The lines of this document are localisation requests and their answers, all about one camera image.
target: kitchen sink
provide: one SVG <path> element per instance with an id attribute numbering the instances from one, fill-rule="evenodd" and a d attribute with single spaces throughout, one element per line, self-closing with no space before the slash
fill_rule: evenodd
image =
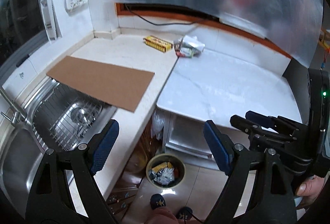
<path id="1" fill-rule="evenodd" d="M 27 117 L 9 134 L 0 155 L 0 187 L 20 215 L 25 216 L 29 191 L 43 154 L 73 150 L 100 133 L 116 111 L 54 79 L 27 102 Z M 72 171 L 66 171 L 68 182 Z"/>

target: pink pants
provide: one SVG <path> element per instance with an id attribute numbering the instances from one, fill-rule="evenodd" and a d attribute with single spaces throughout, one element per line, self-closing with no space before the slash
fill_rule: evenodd
<path id="1" fill-rule="evenodd" d="M 176 219 L 176 217 L 173 215 L 170 208 L 164 206 L 164 207 L 158 207 L 151 215 L 148 217 L 145 224 L 183 224 L 183 219 Z M 199 224 L 197 220 L 189 220 L 186 221 L 187 224 Z"/>

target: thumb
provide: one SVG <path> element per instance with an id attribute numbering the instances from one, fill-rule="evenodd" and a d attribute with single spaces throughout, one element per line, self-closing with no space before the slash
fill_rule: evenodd
<path id="1" fill-rule="evenodd" d="M 315 176 L 313 179 L 308 179 L 302 183 L 296 191 L 297 196 L 317 196 L 322 190 L 324 178 Z"/>

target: blue gripper pad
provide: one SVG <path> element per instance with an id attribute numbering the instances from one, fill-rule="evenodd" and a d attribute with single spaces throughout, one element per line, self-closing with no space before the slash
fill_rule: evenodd
<path id="1" fill-rule="evenodd" d="M 274 126 L 272 118 L 256 113 L 251 110 L 245 113 L 245 118 L 265 128 L 272 128 Z"/>
<path id="2" fill-rule="evenodd" d="M 90 172 L 92 173 L 92 175 L 95 175 L 96 172 L 102 170 L 109 156 L 109 153 L 118 137 L 118 134 L 119 134 L 119 124 L 115 120 L 111 120 L 103 129 L 102 133 L 97 134 L 97 135 L 103 135 L 103 139 L 96 147 L 92 156 L 92 166 L 90 168 Z"/>
<path id="3" fill-rule="evenodd" d="M 226 134 L 222 134 L 211 120 L 205 122 L 203 133 L 220 171 L 230 175 L 234 143 Z"/>

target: trash can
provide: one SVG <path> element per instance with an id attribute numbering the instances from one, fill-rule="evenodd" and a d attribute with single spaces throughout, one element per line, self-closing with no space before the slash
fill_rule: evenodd
<path id="1" fill-rule="evenodd" d="M 177 168 L 179 171 L 179 177 L 175 179 L 175 181 L 171 182 L 170 184 L 168 184 L 167 186 L 163 186 L 161 184 L 158 184 L 157 182 L 153 181 L 152 179 L 150 179 L 149 177 L 149 171 L 163 163 L 163 162 L 171 162 L 171 164 L 173 165 L 173 167 Z M 172 154 L 159 154 L 156 155 L 155 157 L 153 157 L 147 164 L 146 166 L 146 177 L 149 180 L 149 182 L 156 186 L 159 189 L 172 189 L 173 187 L 176 187 L 177 185 L 179 185 L 182 181 L 184 181 L 185 178 L 185 165 L 184 163 L 176 156 L 172 155 Z"/>

